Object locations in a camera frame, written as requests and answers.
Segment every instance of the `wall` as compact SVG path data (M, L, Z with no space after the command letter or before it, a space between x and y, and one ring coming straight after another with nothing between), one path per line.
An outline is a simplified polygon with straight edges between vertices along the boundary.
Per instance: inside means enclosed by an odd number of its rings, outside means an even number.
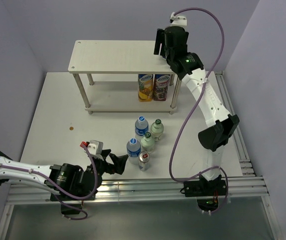
M19 160L44 74L0 0L0 150ZM8 188L0 187L0 219Z
M261 0L225 72L255 171L286 237L286 1Z
M226 46L216 70L224 70L258 0L3 0L48 72L66 72L75 40L155 40L172 12L206 8L217 15ZM209 68L220 47L216 22L203 12L187 13L189 50Z

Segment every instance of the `white table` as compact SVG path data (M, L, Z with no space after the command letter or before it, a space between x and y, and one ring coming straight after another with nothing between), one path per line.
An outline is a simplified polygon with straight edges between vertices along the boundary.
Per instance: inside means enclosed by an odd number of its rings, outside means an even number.
M93 76L95 81L99 81L101 74ZM220 96L213 73L209 80ZM122 175L106 173L103 175L103 179L168 179L170 178L168 163L174 141L184 119L195 104L195 99L184 85L180 91L177 102L178 112L173 115L168 113L102 112L89 115L84 110L82 98L73 76L68 72L49 72L21 162L35 165L69 163L80 165L85 169L90 161L79 145L81 141L89 140L102 141L104 149L111 149L112 153L118 156L124 155L126 154L127 141L135 136L135 121L138 116L144 115L150 125L156 119L161 119L165 126L164 138L156 143L155 151L151 154L150 169L145 172L140 171L136 165L127 162ZM197 108L185 128L176 150L173 173L177 178L190 177L202 170L202 161L207 157L207 153L199 143L197 134L204 129L206 129L206 124L202 112ZM242 176L233 138L230 138L225 148L222 167L230 177Z

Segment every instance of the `plastic bottle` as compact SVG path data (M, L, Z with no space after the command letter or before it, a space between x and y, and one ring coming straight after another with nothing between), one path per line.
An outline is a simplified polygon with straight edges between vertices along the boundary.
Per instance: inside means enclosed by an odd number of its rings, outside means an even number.
M151 134L155 141L160 140L164 132L164 125L161 119L156 119L156 121L151 126Z
M141 139L141 146L147 152L152 152L155 146L155 140L152 138L150 132L145 133L145 136Z
M140 116L135 122L135 133L138 140L140 140L145 133L148 132L148 121L144 116Z
M138 155L141 153L141 144L136 138L132 138L126 145L128 161L134 165L138 165Z

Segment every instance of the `blue bottle label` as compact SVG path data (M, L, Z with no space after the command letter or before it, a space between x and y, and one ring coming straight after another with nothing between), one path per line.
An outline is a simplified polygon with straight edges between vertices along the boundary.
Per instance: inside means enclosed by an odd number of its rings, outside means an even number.
M137 151L129 151L129 150L127 150L128 156L130 156L132 158L137 158L140 153L141 153L141 148L139 148Z
M144 128L144 129L139 129L139 128L137 128L137 127L135 126L135 132L136 132L136 134L137 134L138 136L141 136L141 137L144 136L145 133L148 132L148 125L147 125L147 127Z

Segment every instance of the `yellow juice carton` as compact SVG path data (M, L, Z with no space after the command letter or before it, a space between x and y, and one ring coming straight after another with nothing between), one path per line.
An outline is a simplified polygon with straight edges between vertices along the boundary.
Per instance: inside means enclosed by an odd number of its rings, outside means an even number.
M138 100L140 102L153 100L153 74L138 74Z

